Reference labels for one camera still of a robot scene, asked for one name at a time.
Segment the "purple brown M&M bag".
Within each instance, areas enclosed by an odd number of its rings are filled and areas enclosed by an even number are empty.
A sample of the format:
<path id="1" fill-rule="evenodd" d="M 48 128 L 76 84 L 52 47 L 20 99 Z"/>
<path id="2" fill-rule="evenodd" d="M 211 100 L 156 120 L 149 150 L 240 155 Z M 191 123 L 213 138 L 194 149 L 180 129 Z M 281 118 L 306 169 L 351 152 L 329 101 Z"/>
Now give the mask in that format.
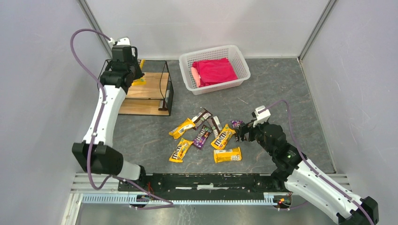
<path id="1" fill-rule="evenodd" d="M 241 121 L 241 120 L 232 120 L 231 121 L 233 128 L 238 128 L 242 123 L 243 123 L 243 121 Z"/>

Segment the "yellow M&M bag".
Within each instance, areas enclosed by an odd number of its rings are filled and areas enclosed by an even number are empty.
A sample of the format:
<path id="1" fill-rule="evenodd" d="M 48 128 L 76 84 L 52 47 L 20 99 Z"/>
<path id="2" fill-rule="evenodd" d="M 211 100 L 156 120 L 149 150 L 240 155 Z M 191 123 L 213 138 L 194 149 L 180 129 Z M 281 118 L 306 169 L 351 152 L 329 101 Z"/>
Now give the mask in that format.
<path id="1" fill-rule="evenodd" d="M 174 162 L 174 163 L 182 163 L 186 152 L 188 151 L 188 149 L 191 147 L 192 144 L 193 144 L 193 141 L 189 141 L 184 138 L 181 138 L 177 147 L 175 148 L 172 155 L 170 156 L 169 161 Z"/>
<path id="2" fill-rule="evenodd" d="M 228 124 L 224 126 L 219 135 L 211 142 L 211 146 L 216 150 L 225 149 L 227 143 L 236 132 Z"/>

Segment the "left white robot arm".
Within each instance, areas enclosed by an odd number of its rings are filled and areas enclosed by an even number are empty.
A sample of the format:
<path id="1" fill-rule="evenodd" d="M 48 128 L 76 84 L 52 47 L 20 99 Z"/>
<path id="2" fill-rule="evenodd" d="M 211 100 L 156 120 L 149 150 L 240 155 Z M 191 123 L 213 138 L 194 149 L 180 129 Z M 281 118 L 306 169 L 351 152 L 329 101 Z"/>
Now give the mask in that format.
<path id="1" fill-rule="evenodd" d="M 143 76 L 136 53 L 136 47 L 114 45 L 112 58 L 98 77 L 99 99 L 92 122 L 83 140 L 72 146 L 74 157 L 86 173 L 138 180 L 144 171 L 113 148 L 115 123 L 122 103 L 133 80 Z"/>

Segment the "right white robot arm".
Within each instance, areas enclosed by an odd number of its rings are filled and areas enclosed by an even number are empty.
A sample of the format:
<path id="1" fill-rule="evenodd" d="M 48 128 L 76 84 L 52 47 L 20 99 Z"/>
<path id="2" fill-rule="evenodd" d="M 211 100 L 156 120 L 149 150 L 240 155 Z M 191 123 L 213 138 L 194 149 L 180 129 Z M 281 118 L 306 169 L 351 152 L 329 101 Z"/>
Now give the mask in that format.
<path id="1" fill-rule="evenodd" d="M 322 172 L 287 142 L 281 126 L 250 122 L 235 131 L 241 141 L 255 141 L 271 156 L 277 167 L 271 174 L 276 188 L 298 194 L 338 225 L 376 225 L 380 221 L 375 199 L 354 194 Z"/>

